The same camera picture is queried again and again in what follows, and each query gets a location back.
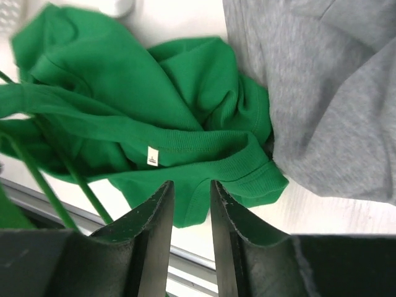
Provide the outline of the green tank top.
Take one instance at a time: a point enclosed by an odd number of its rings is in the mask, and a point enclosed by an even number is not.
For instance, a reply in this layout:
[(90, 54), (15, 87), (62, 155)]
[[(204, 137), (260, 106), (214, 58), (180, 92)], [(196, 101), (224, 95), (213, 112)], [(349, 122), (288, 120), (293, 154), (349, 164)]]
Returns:
[(38, 167), (107, 179), (136, 207), (175, 187), (175, 227), (203, 223), (217, 180), (245, 207), (278, 200), (288, 181), (264, 150), (269, 95), (217, 37), (144, 48), (120, 23), (46, 6), (12, 38), (20, 82), (1, 86), (1, 125)]

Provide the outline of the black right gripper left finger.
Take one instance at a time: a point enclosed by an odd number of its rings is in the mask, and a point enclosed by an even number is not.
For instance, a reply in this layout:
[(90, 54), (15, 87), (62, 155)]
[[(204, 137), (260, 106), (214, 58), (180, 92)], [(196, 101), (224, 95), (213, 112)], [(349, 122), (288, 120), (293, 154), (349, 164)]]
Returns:
[(1, 195), (2, 296), (165, 296), (174, 184), (91, 235), (54, 228)]

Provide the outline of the green hanger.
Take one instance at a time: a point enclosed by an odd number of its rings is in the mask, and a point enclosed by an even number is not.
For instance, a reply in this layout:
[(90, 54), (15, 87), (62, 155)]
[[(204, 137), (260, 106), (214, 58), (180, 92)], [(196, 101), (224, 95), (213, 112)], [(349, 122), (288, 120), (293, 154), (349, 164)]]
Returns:
[[(85, 178), (80, 175), (74, 164), (71, 162), (70, 158), (60, 146), (59, 137), (55, 135), (54, 122), (50, 121), (46, 116), (39, 114), (34, 114), (32, 119), (35, 125), (39, 128), (48, 145), (50, 145), (56, 152), (58, 158), (62, 161), (63, 166), (68, 170), (75, 183), (81, 188), (103, 221), (106, 224), (113, 223), (113, 219), (111, 218), (110, 214), (106, 211), (103, 204), (86, 183)], [(13, 151), (17, 154), (18, 158), (25, 163), (25, 166), (28, 168), (30, 174), (33, 176), (36, 183), (41, 187), (41, 190), (44, 192), (45, 196), (48, 198), (50, 204), (55, 209), (56, 213), (59, 215), (65, 226), (67, 228), (80, 231), (62, 202), (59, 200), (59, 197), (55, 194), (52, 187), (47, 183), (47, 180), (40, 173), (36, 161), (21, 143), (21, 140), (13, 135), (6, 126), (4, 126), (3, 121), (1, 122), (1, 139), (6, 139), (8, 143), (10, 143)]]

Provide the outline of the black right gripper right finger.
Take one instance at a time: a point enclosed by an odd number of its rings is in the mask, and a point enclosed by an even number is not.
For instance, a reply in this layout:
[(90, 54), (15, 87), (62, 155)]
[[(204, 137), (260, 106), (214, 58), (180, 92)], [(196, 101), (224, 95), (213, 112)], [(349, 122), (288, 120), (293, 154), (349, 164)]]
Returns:
[(289, 235), (212, 181), (220, 296), (394, 296), (395, 236)]

